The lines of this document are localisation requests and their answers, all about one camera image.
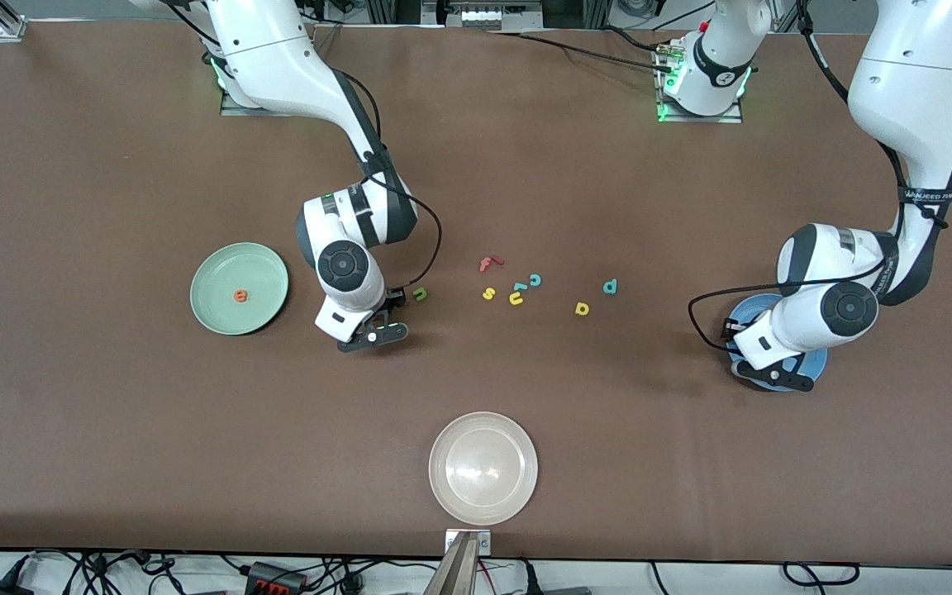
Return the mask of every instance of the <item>blue plate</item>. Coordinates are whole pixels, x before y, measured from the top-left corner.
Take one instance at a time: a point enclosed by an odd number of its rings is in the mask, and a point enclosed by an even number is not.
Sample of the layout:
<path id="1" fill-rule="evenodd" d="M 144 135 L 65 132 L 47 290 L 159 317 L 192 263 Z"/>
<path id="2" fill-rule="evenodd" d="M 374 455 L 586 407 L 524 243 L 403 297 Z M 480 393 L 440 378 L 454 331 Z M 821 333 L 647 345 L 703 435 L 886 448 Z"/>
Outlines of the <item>blue plate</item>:
<path id="1" fill-rule="evenodd" d="M 730 312 L 730 318 L 736 321 L 739 321 L 740 324 L 748 325 L 755 320 L 755 317 L 760 315 L 760 313 L 766 312 L 770 309 L 771 306 L 777 304 L 781 301 L 781 295 L 777 293 L 760 293 L 757 295 L 752 295 L 752 297 L 746 298 L 743 302 L 736 305 L 736 308 L 733 308 L 733 312 Z M 733 350 L 736 350 L 737 344 L 733 341 L 726 343 L 726 347 L 730 347 Z M 743 361 L 744 358 L 740 355 L 730 353 L 730 359 L 734 362 Z M 803 358 L 803 363 L 796 368 L 796 358 L 786 358 L 782 365 L 788 370 L 788 372 L 794 372 L 802 374 L 812 380 L 817 380 L 821 377 L 821 373 L 825 372 L 825 364 L 828 363 L 828 350 L 817 350 L 810 351 L 809 354 L 806 354 L 806 357 Z M 761 388 L 766 388 L 767 391 L 775 391 L 778 393 L 785 393 L 792 391 L 792 388 L 785 387 L 774 387 L 773 385 L 767 384 L 762 380 L 751 380 L 750 378 L 745 378 L 759 385 Z"/>

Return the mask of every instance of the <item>white floor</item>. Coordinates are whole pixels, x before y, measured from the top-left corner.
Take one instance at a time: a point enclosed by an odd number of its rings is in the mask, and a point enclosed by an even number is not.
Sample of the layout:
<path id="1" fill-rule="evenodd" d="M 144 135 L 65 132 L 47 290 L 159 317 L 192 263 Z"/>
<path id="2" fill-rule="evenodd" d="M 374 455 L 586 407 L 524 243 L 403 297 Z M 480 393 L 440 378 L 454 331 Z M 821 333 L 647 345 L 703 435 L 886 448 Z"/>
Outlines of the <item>white floor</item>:
<path id="1" fill-rule="evenodd" d="M 11 568 L 22 553 L 0 551 L 0 578 Z M 178 556 L 173 574 L 188 595 L 208 592 L 245 594 L 245 577 L 230 568 L 216 556 Z M 319 564 L 317 558 L 267 558 L 231 556 L 234 564 L 252 564 L 254 561 L 275 564 L 283 569 L 306 568 Z M 506 595 L 526 591 L 524 565 L 513 560 L 487 560 L 495 593 Z M 533 561 L 544 591 L 552 588 L 586 587 L 593 595 L 660 595 L 645 562 L 578 562 Z M 771 564 L 674 564 L 659 562 L 660 576 L 669 595 L 816 595 L 815 588 L 800 588 L 783 578 L 779 565 Z M 40 554 L 27 562 L 21 573 L 20 585 L 36 595 L 58 595 L 67 583 L 75 564 L 56 554 Z M 850 569 L 817 568 L 822 580 L 839 580 L 850 576 Z M 793 576 L 806 579 L 803 571 L 793 569 Z M 381 564 L 363 573 L 364 595 L 400 595 L 423 593 L 433 571 L 424 568 L 396 568 Z M 310 580 L 321 576 L 307 573 Z M 132 562 L 114 566 L 110 579 L 124 595 L 148 592 L 149 577 Z M 73 590 L 83 591 L 83 581 L 76 580 Z M 853 584 L 841 588 L 827 588 L 841 595 L 952 595 L 952 569 L 885 569 L 862 568 L 861 576 Z M 152 595 L 175 595 L 169 581 L 156 581 Z M 477 577 L 474 595 L 491 595 L 487 580 Z"/>

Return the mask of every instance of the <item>red cable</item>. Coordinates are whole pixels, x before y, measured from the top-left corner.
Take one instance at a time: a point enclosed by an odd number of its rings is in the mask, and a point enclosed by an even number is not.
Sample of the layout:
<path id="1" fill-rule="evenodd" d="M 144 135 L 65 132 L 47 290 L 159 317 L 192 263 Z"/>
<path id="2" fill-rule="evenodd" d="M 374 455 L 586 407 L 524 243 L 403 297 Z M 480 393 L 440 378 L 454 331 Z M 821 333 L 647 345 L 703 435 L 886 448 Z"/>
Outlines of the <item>red cable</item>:
<path id="1" fill-rule="evenodd" d="M 491 587 L 491 595 L 498 595 L 498 591 L 495 591 L 494 581 L 491 580 L 491 573 L 487 572 L 487 565 L 483 564 L 483 560 L 479 561 L 480 572 L 483 572 L 483 576 L 487 577 L 487 584 Z"/>

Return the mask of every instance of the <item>green plate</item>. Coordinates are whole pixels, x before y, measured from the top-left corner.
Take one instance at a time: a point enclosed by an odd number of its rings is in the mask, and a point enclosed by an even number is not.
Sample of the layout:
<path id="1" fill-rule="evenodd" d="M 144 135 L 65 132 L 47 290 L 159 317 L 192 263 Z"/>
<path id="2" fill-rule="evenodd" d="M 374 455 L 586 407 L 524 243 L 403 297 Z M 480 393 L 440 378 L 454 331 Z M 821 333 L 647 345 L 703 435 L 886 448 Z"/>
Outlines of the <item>green plate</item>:
<path id="1" fill-rule="evenodd" d="M 281 257 L 265 245 L 245 241 L 204 260 L 189 286 L 189 306 L 211 331 L 244 335 L 269 323 L 287 292 L 288 271 Z"/>

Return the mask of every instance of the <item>brown table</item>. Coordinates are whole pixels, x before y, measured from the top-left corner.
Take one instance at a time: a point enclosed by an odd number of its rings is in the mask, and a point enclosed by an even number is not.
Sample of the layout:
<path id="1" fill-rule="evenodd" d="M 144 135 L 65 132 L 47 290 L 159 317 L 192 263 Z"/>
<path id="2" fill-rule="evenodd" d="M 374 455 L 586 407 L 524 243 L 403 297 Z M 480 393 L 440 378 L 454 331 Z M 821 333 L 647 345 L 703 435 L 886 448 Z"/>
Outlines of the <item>brown table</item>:
<path id="1" fill-rule="evenodd" d="M 822 45 L 850 79 L 863 39 Z M 490 410 L 540 456 L 498 556 L 952 563 L 952 227 L 931 286 L 832 350 L 813 394 L 736 381 L 685 316 L 771 281 L 806 222 L 891 222 L 887 161 L 800 38 L 767 39 L 743 125 L 657 123 L 645 72 L 479 31 L 346 30 L 322 52 L 377 95 L 445 223 L 412 338 L 370 353 L 313 326 L 293 237 L 303 200 L 359 179 L 339 129 L 218 116 L 179 24 L 37 22 L 0 46 L 0 545 L 434 555 L 458 523 L 428 450 Z M 434 238 L 424 218 L 377 249 L 389 282 Z M 216 336 L 189 281 L 242 240 L 283 256 L 290 297 Z M 506 267 L 480 274 L 490 253 Z"/>

